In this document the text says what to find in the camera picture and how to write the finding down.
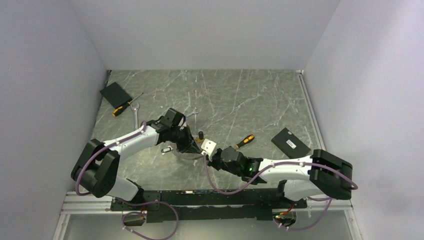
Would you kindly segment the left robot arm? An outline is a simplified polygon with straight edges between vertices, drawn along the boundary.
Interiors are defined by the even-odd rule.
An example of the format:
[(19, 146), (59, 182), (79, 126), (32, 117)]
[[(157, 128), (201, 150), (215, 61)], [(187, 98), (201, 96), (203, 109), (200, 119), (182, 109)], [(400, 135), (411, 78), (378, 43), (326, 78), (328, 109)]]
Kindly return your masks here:
[(84, 147), (71, 178), (78, 196), (120, 199), (131, 210), (144, 203), (144, 189), (134, 181), (118, 177), (119, 165), (145, 149), (170, 142), (181, 154), (200, 154), (198, 143), (186, 123), (187, 117), (173, 109), (156, 120), (144, 121), (134, 131), (107, 141), (94, 138)]

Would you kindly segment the metal key organizer plate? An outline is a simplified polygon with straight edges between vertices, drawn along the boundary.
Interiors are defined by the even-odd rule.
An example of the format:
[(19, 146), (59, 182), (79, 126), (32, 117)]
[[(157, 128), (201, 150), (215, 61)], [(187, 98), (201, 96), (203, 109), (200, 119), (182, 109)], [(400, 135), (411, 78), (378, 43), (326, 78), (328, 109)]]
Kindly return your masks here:
[(176, 149), (174, 149), (172, 151), (172, 153), (178, 158), (178, 159), (183, 159), (183, 160), (190, 160), (190, 161), (194, 161), (194, 160), (198, 160), (198, 159), (202, 159), (203, 155), (200, 153), (181, 153), (179, 151), (177, 151)]

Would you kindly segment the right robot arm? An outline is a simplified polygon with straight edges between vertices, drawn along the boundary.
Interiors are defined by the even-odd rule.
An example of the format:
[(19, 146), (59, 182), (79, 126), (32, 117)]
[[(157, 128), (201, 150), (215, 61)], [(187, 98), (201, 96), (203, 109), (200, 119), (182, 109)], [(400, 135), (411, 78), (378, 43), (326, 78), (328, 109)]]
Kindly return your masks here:
[(287, 208), (303, 198), (326, 195), (350, 200), (358, 185), (352, 180), (353, 166), (331, 153), (316, 149), (313, 154), (294, 159), (247, 157), (233, 147), (206, 148), (201, 152), (206, 167), (224, 170), (250, 185), (278, 183), (276, 203)]

